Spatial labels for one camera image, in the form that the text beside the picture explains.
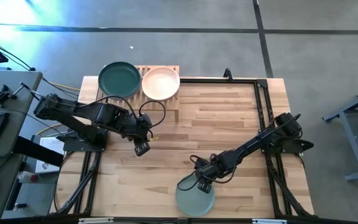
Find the wooden table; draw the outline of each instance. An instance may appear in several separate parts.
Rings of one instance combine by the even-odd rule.
[[[267,80],[274,116],[289,111],[283,79]],[[211,153],[236,148],[257,134],[259,119],[252,85],[182,83],[179,91],[179,123],[174,121],[173,113],[167,113],[165,121],[152,129],[159,139],[150,142],[152,149],[142,157],[135,155],[132,142],[109,133],[99,168],[93,217],[185,217],[175,205],[175,188],[193,171],[189,156],[208,158]],[[98,97],[98,78],[84,77],[80,101],[90,103]],[[146,113],[154,122],[161,116],[157,111]],[[83,156],[74,153],[62,168],[57,183],[59,207],[78,185]],[[282,157],[288,187],[305,210],[313,213],[301,161],[291,154]],[[229,183],[214,184],[214,188],[214,207],[204,217],[273,217],[265,158],[260,151],[242,161]],[[284,211],[280,190],[278,194]]]

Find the gray floor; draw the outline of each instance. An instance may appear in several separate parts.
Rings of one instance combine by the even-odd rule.
[[[17,3],[0,4],[0,23],[257,27],[252,0],[27,1],[33,3],[31,7],[25,1],[12,2]],[[358,0],[259,3],[266,29],[358,30]],[[315,213],[325,218],[358,221],[358,180],[344,179],[344,174],[358,171],[356,160],[342,125],[321,120],[358,93],[358,35],[266,35],[266,39],[273,75],[285,79],[291,111],[302,114],[303,138],[315,143],[313,149],[305,152]],[[0,29],[0,44],[42,71],[51,82],[77,88],[84,75],[98,75],[103,65],[118,60],[137,65],[180,65],[184,76],[220,77],[229,67],[235,77],[266,77],[258,34],[18,32],[5,27]],[[1,66],[22,70],[11,62]],[[56,91],[43,83],[39,92]],[[352,123],[357,126],[358,119],[352,119]],[[29,138],[43,128],[27,119],[22,136]],[[29,189],[36,193],[25,194]],[[24,186],[19,200],[27,202],[30,208],[6,213],[4,217],[46,213],[50,191],[50,182]]]

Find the pink bowl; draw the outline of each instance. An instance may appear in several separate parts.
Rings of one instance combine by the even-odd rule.
[[[167,100],[178,90],[179,75],[174,69],[166,66],[156,67],[148,71],[142,80],[144,94],[153,100]]]

